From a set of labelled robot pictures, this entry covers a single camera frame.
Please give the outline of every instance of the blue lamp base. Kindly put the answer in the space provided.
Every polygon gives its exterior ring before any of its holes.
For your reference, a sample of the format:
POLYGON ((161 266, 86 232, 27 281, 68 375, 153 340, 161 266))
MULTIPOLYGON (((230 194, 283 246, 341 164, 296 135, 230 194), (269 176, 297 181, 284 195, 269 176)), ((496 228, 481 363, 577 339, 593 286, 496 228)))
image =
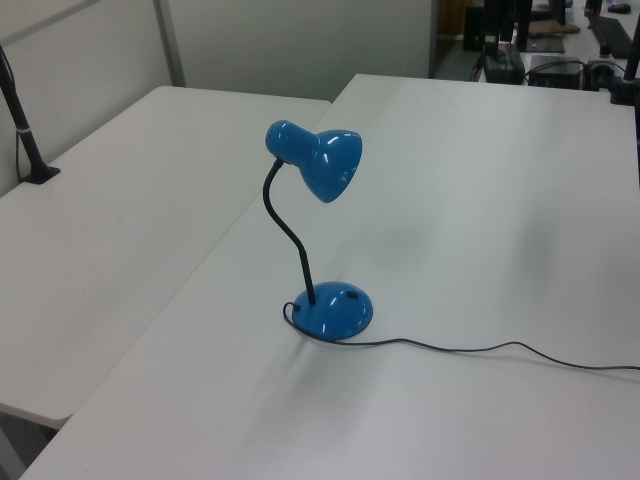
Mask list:
POLYGON ((373 317, 369 296, 358 287, 342 282, 315 285, 316 303, 309 304, 304 291, 296 298, 293 321, 301 330, 320 340, 342 340, 367 328, 373 317))

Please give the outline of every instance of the black stand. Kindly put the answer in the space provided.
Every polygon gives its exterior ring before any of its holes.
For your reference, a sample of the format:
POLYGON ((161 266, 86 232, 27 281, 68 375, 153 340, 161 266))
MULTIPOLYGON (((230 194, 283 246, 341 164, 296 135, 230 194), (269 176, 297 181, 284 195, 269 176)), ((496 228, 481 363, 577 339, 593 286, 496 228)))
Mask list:
POLYGON ((20 105, 13 75, 9 69, 9 64, 6 61, 2 47, 0 47, 0 57, 0 87, 9 106, 13 122, 16 125, 16 132, 20 135, 24 149, 31 162, 31 174, 24 177, 22 181, 42 185, 51 177, 60 173, 60 169, 49 167, 42 160, 36 141, 33 138, 33 133, 31 133, 31 127, 29 127, 29 123, 27 122, 27 117, 24 114, 22 105, 20 105))
POLYGON ((621 81, 616 79, 616 83, 611 92, 611 103, 615 105, 628 105, 633 106, 635 104, 635 95, 638 91, 636 82, 636 71, 638 70, 638 63, 640 62, 640 17, 636 23, 636 31, 633 35, 633 42, 631 43, 631 55, 627 61, 627 68, 624 70, 624 76, 621 81))
POLYGON ((264 186, 262 187, 262 200, 264 201, 264 206, 267 208, 267 212, 269 212, 269 215, 271 215, 273 221, 278 224, 278 226, 284 231, 284 233, 286 233, 287 236, 293 241, 293 243, 296 244, 296 247, 298 247, 300 262, 302 263, 302 274, 304 275, 304 284, 307 288, 307 296, 309 297, 309 304, 314 305, 316 303, 316 294, 313 290, 313 282, 311 281, 311 270, 309 269, 307 251, 304 249, 304 245, 302 245, 300 239, 275 212, 273 206, 271 205, 271 199, 269 198, 271 182, 273 182, 273 178, 276 176, 276 173, 278 173, 278 170, 280 170, 280 167, 282 167, 284 163, 284 160, 280 160, 279 158, 276 159, 276 161, 273 163, 273 167, 271 167, 271 170, 269 171, 269 174, 264 181, 264 186))

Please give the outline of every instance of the lamp base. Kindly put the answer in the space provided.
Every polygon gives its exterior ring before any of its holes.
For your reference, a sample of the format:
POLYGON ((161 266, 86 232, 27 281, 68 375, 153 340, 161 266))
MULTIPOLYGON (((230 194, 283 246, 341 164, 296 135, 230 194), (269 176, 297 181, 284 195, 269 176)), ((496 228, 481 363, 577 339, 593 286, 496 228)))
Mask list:
POLYGON ((47 180, 55 177, 59 173, 60 173, 59 168, 49 167, 47 165, 46 168, 42 169, 38 175, 34 175, 33 173, 30 173, 29 175, 24 177, 22 181, 24 183, 33 183, 34 185, 42 185, 47 180))
POLYGON ((293 321, 309 336, 320 340, 342 340, 367 328, 373 317, 369 296, 358 287, 342 282, 314 286, 316 303, 309 304, 304 291, 296 298, 293 321))

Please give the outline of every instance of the power cord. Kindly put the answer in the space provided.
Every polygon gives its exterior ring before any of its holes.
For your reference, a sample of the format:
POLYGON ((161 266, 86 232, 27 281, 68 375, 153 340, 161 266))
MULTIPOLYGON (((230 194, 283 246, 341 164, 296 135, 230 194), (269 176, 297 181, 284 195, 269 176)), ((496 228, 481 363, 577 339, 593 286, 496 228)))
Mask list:
POLYGON ((18 175, 18 182, 22 183, 22 176, 20 175, 20 134, 16 132, 16 174, 18 175))
POLYGON ((299 305, 296 305, 293 302, 287 302, 284 304, 284 307, 282 307, 282 316, 290 326, 295 328, 298 332, 302 333, 303 335, 306 335, 307 337, 313 338, 314 340, 318 340, 320 342, 330 343, 333 345, 342 345, 345 347, 379 347, 382 345, 390 345, 392 343, 407 343, 409 345, 414 345, 416 347, 427 348, 429 350, 435 350, 436 352, 444 352, 444 353, 482 353, 482 352, 490 352, 491 350, 497 350, 499 348, 507 347, 509 345, 517 345, 520 347, 524 347, 527 350, 530 350, 536 355, 546 358, 551 362, 559 363, 560 365, 565 365, 567 367, 580 368, 583 370, 638 370, 640 371, 640 367, 636 367, 632 365, 621 365, 621 366, 610 366, 610 367, 590 367, 587 365, 564 362, 562 360, 558 360, 556 358, 550 357, 549 355, 545 355, 544 353, 539 352, 535 348, 530 347, 526 343, 522 343, 518 341, 505 342, 505 343, 501 343, 500 345, 495 345, 493 347, 486 347, 486 348, 444 348, 444 347, 436 347, 434 345, 429 345, 428 343, 418 342, 416 340, 411 340, 409 338, 391 338, 389 340, 379 340, 375 342, 341 342, 339 340, 326 340, 323 338, 319 338, 316 335, 310 334, 309 332, 303 330, 298 325, 296 325, 292 320, 290 320, 289 317, 287 316, 287 307, 289 306, 291 306, 294 311, 296 311, 296 309, 299 309, 300 307, 299 305))

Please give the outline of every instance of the keyboard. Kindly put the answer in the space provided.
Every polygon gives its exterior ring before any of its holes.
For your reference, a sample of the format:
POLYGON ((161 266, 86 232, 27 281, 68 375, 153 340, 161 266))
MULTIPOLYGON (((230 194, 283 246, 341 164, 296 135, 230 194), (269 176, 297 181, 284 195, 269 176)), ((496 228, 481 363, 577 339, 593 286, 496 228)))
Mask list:
POLYGON ((589 15, 591 31, 598 43, 608 43, 611 55, 615 58, 628 60, 631 54, 631 39, 617 18, 606 18, 599 15, 589 15))

